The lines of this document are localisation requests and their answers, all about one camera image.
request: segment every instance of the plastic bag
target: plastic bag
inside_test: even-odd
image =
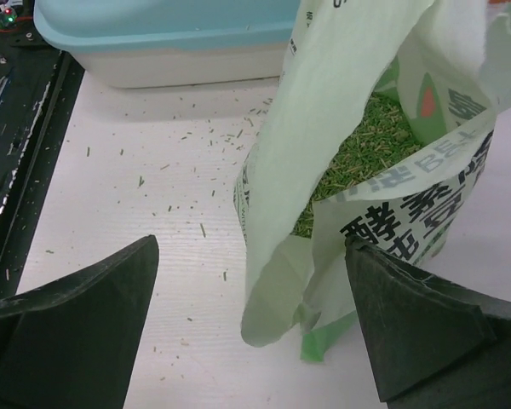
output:
[[[323,359],[356,319],[343,261],[348,233],[415,265],[444,244],[485,167],[497,114],[511,107],[511,2],[490,1],[486,58],[474,73],[469,60],[428,48],[422,23],[449,1],[301,1],[277,96],[233,198],[247,246],[248,344],[276,342],[300,324],[301,357]],[[311,239],[290,235],[373,90],[400,101],[427,145],[314,203]]]

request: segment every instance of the litter box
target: litter box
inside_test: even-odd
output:
[[[279,76],[300,0],[37,0],[36,27],[117,88]]]

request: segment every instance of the blue plastic container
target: blue plastic container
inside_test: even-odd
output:
[[[118,87],[278,76],[299,0],[37,0],[43,37]]]

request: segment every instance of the white table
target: white table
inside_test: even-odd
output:
[[[276,85],[115,90],[85,76],[19,292],[157,236],[161,262],[126,409],[386,407],[358,326],[323,365],[299,360],[297,331],[264,349],[240,338],[245,248],[233,181]],[[428,266],[509,300],[510,175],[507,112],[484,177]]]

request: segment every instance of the table surface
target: table surface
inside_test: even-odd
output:
[[[233,182],[276,87],[117,90],[85,74],[18,292],[157,236],[158,278],[126,409],[386,407],[357,325],[321,365],[299,360],[298,331],[264,349],[240,338],[245,247]],[[511,111],[426,267],[511,301]]]

